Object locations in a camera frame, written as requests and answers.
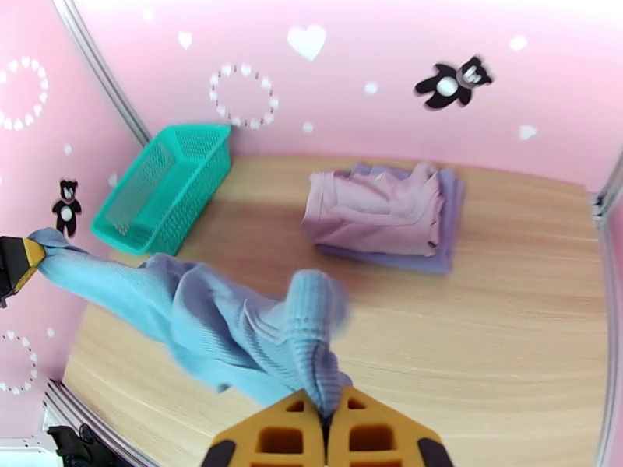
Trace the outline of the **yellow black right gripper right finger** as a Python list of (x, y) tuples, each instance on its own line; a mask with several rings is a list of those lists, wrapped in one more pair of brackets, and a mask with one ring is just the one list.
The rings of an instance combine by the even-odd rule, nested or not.
[(326, 445), (328, 466), (452, 466), (431, 428), (347, 386), (333, 413)]

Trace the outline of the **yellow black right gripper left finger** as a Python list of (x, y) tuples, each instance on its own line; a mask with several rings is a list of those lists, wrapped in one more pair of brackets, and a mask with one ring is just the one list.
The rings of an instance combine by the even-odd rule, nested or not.
[(319, 413), (303, 390), (217, 434), (203, 466), (324, 466)]

